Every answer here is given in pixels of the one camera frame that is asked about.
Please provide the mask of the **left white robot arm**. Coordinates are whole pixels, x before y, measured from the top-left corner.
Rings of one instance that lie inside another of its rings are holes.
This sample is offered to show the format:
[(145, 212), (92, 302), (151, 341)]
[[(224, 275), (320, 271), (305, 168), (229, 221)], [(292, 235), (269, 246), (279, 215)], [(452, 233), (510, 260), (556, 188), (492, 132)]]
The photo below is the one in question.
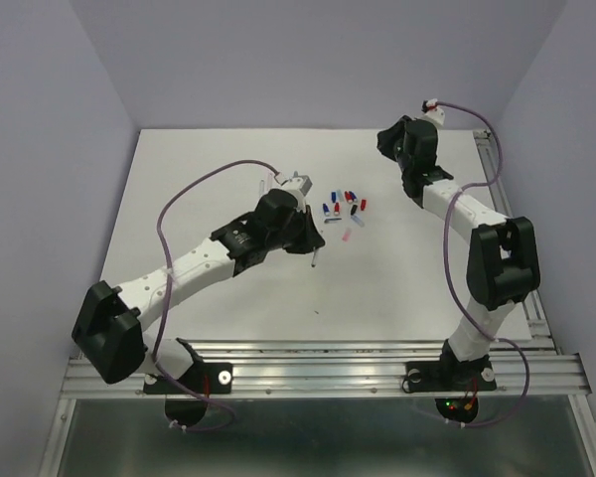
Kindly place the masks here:
[(180, 342), (151, 337), (149, 328), (173, 307), (263, 263), (273, 251), (309, 254), (322, 248), (307, 195), (306, 186), (289, 181), (164, 267), (116, 286), (104, 280), (92, 285), (72, 338), (100, 377), (116, 384), (140, 371), (167, 374), (178, 391), (193, 390), (202, 370), (193, 353)]

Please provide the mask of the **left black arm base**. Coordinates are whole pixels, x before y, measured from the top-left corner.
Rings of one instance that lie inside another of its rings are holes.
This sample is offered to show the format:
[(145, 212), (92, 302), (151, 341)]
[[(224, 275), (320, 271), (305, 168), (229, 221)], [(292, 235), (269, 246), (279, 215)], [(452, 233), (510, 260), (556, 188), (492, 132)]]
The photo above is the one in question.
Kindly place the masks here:
[(235, 421), (235, 411), (220, 400), (232, 391), (233, 365), (196, 362), (177, 380), (147, 375), (142, 392), (164, 398), (164, 414), (171, 428), (184, 433), (217, 431)]

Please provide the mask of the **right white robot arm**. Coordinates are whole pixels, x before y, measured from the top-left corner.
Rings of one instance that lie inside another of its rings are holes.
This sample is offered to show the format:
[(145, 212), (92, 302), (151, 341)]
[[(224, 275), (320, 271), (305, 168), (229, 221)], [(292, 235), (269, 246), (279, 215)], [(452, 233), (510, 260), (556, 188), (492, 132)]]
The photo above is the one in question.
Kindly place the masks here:
[(406, 196), (443, 221), (443, 241), (457, 233), (468, 246), (470, 298), (458, 306), (460, 323), (432, 365), (443, 385), (459, 388), (485, 370), (502, 324), (540, 285), (533, 224), (485, 206), (438, 165), (433, 122), (402, 116), (376, 140), (379, 153), (399, 166)]

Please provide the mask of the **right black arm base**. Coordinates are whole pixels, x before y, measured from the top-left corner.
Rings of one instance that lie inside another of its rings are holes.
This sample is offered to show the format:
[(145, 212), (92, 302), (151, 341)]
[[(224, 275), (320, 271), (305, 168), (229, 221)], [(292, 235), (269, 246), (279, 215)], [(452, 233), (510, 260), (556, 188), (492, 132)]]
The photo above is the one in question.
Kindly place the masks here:
[(479, 412), (479, 394), (497, 389), (488, 359), (449, 364), (441, 360), (404, 364), (402, 390), (407, 394), (436, 394), (439, 414), (449, 422), (472, 424)]

